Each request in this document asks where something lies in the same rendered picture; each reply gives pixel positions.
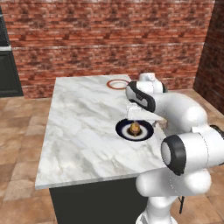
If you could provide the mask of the black cupboard run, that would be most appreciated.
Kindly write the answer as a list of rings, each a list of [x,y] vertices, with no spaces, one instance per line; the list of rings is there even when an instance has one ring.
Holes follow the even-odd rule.
[[[4,15],[0,7],[0,97],[23,95]]]

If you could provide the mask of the dark kitchen island cabinet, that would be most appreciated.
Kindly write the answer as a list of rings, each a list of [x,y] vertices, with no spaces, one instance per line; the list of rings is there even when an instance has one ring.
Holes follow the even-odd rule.
[[[58,224],[136,224],[147,198],[126,178],[49,189]]]

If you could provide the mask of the white plate with orange rim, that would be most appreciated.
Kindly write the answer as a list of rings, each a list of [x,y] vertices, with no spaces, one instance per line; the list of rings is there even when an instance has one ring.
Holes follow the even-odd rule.
[[[123,90],[127,87],[129,82],[123,79],[113,79],[107,82],[107,87],[114,90]]]

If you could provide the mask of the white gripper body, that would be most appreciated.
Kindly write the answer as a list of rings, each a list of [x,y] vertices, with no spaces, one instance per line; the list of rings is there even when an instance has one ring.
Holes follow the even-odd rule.
[[[138,106],[130,106],[127,108],[127,119],[134,121],[157,121],[159,119],[159,116]]]

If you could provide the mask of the dark blue striped plate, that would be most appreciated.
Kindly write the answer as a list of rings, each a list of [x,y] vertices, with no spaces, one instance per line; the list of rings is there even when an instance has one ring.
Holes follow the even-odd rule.
[[[137,134],[134,134],[130,127],[134,123],[134,120],[122,119],[115,126],[116,133],[123,139],[133,142],[141,142],[151,138],[154,134],[154,129],[149,122],[144,120],[137,120],[140,130]]]

